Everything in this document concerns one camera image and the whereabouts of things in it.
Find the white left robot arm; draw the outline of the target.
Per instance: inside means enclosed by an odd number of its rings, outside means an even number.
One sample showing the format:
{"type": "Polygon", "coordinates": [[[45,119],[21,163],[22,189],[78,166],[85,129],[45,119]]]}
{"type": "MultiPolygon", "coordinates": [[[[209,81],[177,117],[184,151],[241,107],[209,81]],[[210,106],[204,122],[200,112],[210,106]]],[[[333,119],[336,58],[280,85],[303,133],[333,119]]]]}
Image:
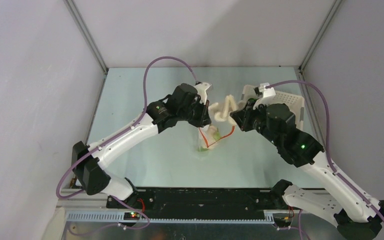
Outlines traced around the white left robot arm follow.
{"type": "Polygon", "coordinates": [[[89,196],[105,193],[114,196],[125,208],[138,202],[135,186],[128,178],[111,176],[107,168],[119,156],[142,141],[156,136],[178,122],[196,128],[210,125],[208,91],[212,85],[200,82],[194,86],[178,85],[172,94],[151,102],[145,111],[117,132],[86,145],[82,141],[72,147],[73,173],[89,196]]]}

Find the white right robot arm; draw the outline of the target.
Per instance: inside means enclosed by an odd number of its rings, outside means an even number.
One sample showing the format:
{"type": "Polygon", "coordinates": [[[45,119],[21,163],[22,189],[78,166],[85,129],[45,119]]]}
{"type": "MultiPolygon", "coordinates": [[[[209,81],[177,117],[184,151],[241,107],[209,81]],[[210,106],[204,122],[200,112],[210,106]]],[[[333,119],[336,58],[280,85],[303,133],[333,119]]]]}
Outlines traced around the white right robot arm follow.
{"type": "Polygon", "coordinates": [[[254,105],[230,114],[244,132],[256,131],[277,149],[288,164],[304,171],[329,193],[323,197],[287,180],[271,188],[271,204],[277,209],[299,208],[329,223],[347,240],[372,240],[384,227],[384,200],[358,187],[310,134],[296,127],[296,116],[284,103],[254,105]]]}

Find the white cauliflower toy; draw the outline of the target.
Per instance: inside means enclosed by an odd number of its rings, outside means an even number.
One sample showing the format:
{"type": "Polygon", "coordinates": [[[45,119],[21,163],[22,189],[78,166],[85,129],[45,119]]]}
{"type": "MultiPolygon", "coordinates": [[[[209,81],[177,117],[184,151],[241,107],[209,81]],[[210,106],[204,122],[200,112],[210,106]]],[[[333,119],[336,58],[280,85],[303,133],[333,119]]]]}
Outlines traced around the white cauliflower toy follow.
{"type": "Polygon", "coordinates": [[[206,130],[205,134],[206,134],[208,147],[215,146],[216,142],[219,141],[222,137],[219,132],[219,129],[214,125],[210,125],[206,130]]]}

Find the white oyster mushroom toy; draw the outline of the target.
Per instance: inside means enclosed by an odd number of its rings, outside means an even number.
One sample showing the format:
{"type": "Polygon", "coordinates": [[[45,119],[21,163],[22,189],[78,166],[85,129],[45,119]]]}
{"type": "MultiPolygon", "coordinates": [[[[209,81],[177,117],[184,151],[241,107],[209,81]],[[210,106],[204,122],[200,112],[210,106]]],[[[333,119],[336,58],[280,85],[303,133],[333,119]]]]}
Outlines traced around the white oyster mushroom toy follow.
{"type": "Polygon", "coordinates": [[[208,107],[208,112],[216,122],[226,122],[237,126],[236,121],[230,116],[232,112],[239,109],[235,98],[230,94],[224,99],[224,102],[215,102],[208,107]]]}

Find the clear zip bag orange zipper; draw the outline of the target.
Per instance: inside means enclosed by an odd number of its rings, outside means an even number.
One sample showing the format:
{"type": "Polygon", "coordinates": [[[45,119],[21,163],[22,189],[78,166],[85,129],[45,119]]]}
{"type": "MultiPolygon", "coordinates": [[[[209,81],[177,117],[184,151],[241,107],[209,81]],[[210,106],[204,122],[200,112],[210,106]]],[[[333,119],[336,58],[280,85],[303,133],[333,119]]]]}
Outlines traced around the clear zip bag orange zipper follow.
{"type": "Polygon", "coordinates": [[[201,153],[214,150],[222,140],[230,137],[235,129],[236,127],[232,126],[230,131],[223,135],[220,133],[219,128],[213,124],[199,127],[196,150],[201,153]]]}

